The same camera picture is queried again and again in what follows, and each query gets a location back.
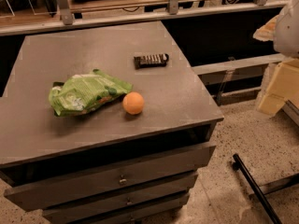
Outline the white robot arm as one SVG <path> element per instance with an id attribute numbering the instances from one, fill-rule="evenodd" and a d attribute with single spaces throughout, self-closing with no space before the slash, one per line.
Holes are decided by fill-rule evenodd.
<path id="1" fill-rule="evenodd" d="M 299 0 L 291 0 L 276 17 L 256 30 L 253 37 L 272 41 L 281 53 L 281 63 L 269 64 L 263 75 L 256 109 L 269 116 L 276 113 L 298 93 L 299 86 Z"/>

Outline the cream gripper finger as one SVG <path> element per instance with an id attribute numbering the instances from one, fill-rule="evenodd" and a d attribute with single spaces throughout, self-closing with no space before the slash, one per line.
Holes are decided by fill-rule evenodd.
<path id="1" fill-rule="evenodd" d="M 269 20 L 265 25 L 258 28 L 253 34 L 253 37 L 263 42 L 273 41 L 277 19 L 278 17 L 275 16 L 274 18 Z"/>
<path id="2" fill-rule="evenodd" d="M 299 89 L 299 61 L 270 63 L 264 71 L 257 110 L 268 116 L 276 113 Z"/>

